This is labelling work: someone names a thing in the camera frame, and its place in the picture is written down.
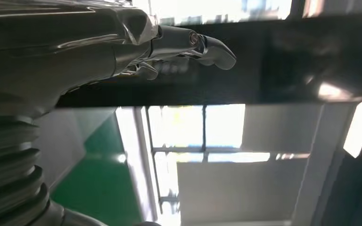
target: green wall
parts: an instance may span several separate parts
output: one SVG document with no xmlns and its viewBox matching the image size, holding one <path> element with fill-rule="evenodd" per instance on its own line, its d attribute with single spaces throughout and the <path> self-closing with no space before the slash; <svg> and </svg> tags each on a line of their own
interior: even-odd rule
<svg viewBox="0 0 362 226">
<path fill-rule="evenodd" d="M 124 149 L 114 113 L 86 139 L 84 146 L 85 157 L 57 186 L 52 199 L 110 226 L 141 222 L 128 166 L 116 161 Z"/>
</svg>

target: white panel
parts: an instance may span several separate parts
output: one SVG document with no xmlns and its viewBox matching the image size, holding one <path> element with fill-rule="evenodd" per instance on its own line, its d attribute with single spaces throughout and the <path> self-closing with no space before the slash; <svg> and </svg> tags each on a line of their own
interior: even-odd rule
<svg viewBox="0 0 362 226">
<path fill-rule="evenodd" d="M 178 163 L 181 222 L 289 220 L 305 164 Z"/>
</svg>

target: white wall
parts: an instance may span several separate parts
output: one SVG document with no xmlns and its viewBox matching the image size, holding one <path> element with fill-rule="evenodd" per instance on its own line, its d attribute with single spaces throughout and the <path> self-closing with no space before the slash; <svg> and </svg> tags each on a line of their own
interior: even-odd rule
<svg viewBox="0 0 362 226">
<path fill-rule="evenodd" d="M 306 161 L 178 163 L 181 222 L 289 220 Z"/>
<path fill-rule="evenodd" d="M 241 149 L 309 153 L 320 109 L 320 104 L 246 106 Z"/>
</svg>

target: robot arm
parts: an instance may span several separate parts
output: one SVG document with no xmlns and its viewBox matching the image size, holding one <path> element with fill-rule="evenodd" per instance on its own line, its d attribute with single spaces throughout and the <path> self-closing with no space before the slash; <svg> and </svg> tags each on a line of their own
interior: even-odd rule
<svg viewBox="0 0 362 226">
<path fill-rule="evenodd" d="M 154 79 L 149 64 L 189 57 L 230 69 L 235 55 L 219 40 L 159 26 L 142 10 L 91 0 L 0 0 L 0 225 L 104 224 L 49 199 L 32 119 L 81 85 L 119 74 Z"/>
</svg>

